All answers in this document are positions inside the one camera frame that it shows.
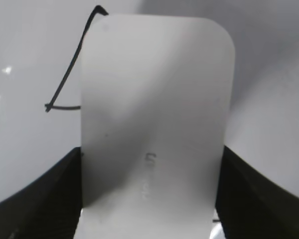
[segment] white card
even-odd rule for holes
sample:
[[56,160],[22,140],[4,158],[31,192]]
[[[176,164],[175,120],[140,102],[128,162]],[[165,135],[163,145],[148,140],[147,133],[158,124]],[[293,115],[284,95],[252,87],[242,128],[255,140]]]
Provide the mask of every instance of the white card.
[[84,238],[209,237],[234,58],[228,33],[207,19],[113,15],[90,28]]

